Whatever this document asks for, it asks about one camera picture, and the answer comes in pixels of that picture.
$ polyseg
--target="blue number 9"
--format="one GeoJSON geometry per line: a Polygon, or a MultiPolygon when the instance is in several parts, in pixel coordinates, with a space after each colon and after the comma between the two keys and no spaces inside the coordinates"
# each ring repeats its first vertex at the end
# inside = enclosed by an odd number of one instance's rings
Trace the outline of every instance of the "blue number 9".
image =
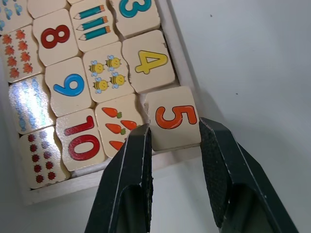
{"type": "Polygon", "coordinates": [[[125,6],[127,5],[129,0],[121,0],[119,9],[121,14],[126,18],[133,18],[138,11],[144,12],[148,11],[151,7],[151,0],[144,0],[145,4],[140,5],[138,2],[133,3],[133,9],[128,11],[125,6]]]}
{"type": "Polygon", "coordinates": [[[78,75],[78,74],[70,74],[65,78],[64,81],[64,87],[55,84],[53,87],[54,91],[64,95],[64,96],[77,96],[79,94],[81,94],[81,92],[84,89],[84,80],[83,78],[78,75]],[[71,88],[70,87],[70,83],[72,82],[77,82],[77,87],[76,88],[71,88]]]}

